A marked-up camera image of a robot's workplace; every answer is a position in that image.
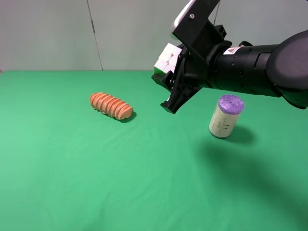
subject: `cylindrical container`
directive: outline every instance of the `cylindrical container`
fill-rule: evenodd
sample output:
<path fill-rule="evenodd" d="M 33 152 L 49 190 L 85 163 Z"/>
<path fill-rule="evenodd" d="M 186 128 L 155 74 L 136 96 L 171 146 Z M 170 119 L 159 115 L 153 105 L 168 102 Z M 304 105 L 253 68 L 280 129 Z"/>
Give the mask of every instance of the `cylindrical container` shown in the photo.
<path fill-rule="evenodd" d="M 210 122 L 210 133 L 216 138 L 230 136 L 243 109 L 244 102 L 240 98 L 234 95 L 223 95 L 218 100 Z"/>

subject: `green backdrop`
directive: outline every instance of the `green backdrop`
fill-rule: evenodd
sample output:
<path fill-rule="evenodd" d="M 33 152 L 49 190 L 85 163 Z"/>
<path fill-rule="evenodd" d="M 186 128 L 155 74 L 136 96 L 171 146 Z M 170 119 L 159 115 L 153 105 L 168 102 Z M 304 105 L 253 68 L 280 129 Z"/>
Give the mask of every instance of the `green backdrop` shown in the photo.
<path fill-rule="evenodd" d="M 136 116 L 93 110 L 100 91 Z M 226 93 L 172 115 L 151 72 L 3 73 L 0 230 L 308 230 L 308 111 L 236 94 L 246 108 L 219 140 L 208 124 Z"/>

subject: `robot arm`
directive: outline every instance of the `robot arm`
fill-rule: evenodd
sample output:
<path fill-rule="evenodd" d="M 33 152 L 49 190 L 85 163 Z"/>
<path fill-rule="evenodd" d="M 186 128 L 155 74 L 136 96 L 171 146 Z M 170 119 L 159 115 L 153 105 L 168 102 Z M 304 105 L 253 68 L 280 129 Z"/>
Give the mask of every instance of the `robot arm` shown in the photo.
<path fill-rule="evenodd" d="M 190 0 L 174 23 L 173 35 L 183 44 L 174 72 L 152 79 L 171 92 L 161 105 L 176 113 L 201 88 L 284 97 L 291 105 L 308 106 L 308 30 L 280 45 L 239 47 L 224 38 L 222 25 L 208 17 L 219 0 Z"/>

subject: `rubik's cube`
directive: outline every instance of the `rubik's cube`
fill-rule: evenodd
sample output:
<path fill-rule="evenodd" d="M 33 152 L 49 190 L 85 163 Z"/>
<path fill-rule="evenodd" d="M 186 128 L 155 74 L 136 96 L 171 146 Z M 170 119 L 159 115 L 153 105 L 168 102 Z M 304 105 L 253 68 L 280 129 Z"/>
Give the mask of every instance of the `rubik's cube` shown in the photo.
<path fill-rule="evenodd" d="M 174 73 L 178 56 L 181 51 L 181 48 L 168 43 L 154 65 L 154 74 L 166 74 L 169 71 Z"/>

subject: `black cylinder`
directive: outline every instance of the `black cylinder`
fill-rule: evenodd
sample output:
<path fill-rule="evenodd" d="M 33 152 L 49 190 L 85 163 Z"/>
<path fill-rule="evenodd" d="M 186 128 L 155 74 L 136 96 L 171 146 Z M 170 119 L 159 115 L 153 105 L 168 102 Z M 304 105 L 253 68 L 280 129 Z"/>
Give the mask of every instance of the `black cylinder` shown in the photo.
<path fill-rule="evenodd" d="M 221 52 L 208 79 L 212 88 L 280 97 L 266 75 L 266 63 L 277 45 L 241 47 L 235 54 Z"/>

